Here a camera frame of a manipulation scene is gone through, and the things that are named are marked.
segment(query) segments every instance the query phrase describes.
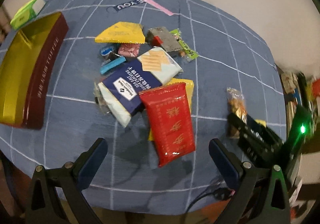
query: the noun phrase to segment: white label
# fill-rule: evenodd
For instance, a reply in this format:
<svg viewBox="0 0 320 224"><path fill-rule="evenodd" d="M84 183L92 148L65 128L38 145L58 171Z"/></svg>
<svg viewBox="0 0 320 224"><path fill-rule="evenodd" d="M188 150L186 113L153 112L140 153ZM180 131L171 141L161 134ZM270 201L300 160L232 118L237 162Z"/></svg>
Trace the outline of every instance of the white label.
<svg viewBox="0 0 320 224"><path fill-rule="evenodd" d="M137 96L137 92L134 91L132 85L121 77L113 82L113 85L116 87L117 91L127 100L131 100L135 96Z"/></svg>

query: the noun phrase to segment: red object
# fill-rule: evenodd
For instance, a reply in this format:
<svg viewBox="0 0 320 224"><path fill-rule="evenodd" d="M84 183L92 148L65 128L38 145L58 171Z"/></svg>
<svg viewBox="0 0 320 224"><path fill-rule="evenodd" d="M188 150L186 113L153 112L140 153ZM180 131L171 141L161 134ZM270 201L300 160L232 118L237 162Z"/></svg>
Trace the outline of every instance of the red object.
<svg viewBox="0 0 320 224"><path fill-rule="evenodd" d="M161 47L161 44L163 43L163 41L160 39L159 36L155 36L151 42L152 46L158 46Z"/></svg>
<svg viewBox="0 0 320 224"><path fill-rule="evenodd" d="M312 92L314 97L320 96L320 79L312 83Z"/></svg>
<svg viewBox="0 0 320 224"><path fill-rule="evenodd" d="M139 96L147 109L159 167L196 149L185 83L146 90Z"/></svg>

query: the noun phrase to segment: table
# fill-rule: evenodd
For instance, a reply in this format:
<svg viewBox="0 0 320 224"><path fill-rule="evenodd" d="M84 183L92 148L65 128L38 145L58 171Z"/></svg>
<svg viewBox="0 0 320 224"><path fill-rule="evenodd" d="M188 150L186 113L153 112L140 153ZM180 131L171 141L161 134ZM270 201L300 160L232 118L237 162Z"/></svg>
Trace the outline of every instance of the table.
<svg viewBox="0 0 320 224"><path fill-rule="evenodd" d="M219 172L208 153L218 137L228 150L245 160L236 140L226 137L226 88L241 90L248 113L267 121L282 139L286 136L285 105L280 79L266 42L244 23L201 0L156 0L173 13L169 17L148 4L119 11L114 6L132 0L46 0L40 16L61 11L69 31L50 79L44 126L40 131L0 126L0 149L24 173L32 176L38 164L61 167L74 161L103 137L108 154L89 189L92 206L113 210L176 215L208 188ZM190 62L177 61L184 72L177 77L195 83L192 122L196 152L157 168L153 144L147 141L145 113L123 128L111 114L103 115L93 98L102 60L95 36L118 21L141 23L144 31L166 26L180 28L182 38L199 53ZM0 47L0 61L14 32ZM140 52L149 50L147 44ZM206 197L191 211L215 202Z"/></svg>

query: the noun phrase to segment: green tissue pack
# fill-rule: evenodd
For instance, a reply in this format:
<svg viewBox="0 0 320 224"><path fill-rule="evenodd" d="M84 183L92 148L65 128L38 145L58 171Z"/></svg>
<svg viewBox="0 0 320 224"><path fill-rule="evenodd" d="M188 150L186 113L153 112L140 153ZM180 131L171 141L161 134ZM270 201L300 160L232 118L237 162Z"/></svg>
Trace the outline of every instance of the green tissue pack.
<svg viewBox="0 0 320 224"><path fill-rule="evenodd" d="M44 7L44 0L31 0L21 7L14 15L10 22L10 25L14 30L19 29L26 22L36 17L41 9Z"/></svg>

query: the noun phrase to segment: pink package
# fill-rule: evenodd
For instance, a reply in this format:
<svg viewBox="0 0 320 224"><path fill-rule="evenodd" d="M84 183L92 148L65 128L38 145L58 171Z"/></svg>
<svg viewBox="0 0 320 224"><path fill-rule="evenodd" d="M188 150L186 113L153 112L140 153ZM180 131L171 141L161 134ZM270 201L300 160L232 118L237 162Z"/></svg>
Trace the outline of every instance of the pink package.
<svg viewBox="0 0 320 224"><path fill-rule="evenodd" d="M139 43L121 43L118 54L124 57L137 57L139 54Z"/></svg>

